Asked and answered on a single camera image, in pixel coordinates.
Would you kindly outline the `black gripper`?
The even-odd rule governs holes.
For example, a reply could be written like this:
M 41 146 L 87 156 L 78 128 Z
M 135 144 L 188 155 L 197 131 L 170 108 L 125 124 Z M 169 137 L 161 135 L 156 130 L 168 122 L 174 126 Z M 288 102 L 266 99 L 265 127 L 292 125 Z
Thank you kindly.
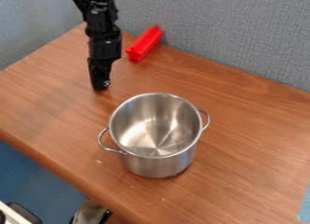
M 122 32 L 87 32 L 89 72 L 93 88 L 103 91 L 110 87 L 111 64 L 122 58 Z

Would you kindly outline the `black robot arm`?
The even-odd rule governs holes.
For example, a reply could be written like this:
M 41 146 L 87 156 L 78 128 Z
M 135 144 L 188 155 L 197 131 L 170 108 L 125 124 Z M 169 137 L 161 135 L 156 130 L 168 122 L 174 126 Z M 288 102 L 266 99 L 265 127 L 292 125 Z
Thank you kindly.
M 93 88 L 103 91 L 110 87 L 110 72 L 115 61 L 122 58 L 123 35 L 117 25 L 118 7 L 115 0 L 73 0 L 86 22 L 89 37 L 89 73 Z

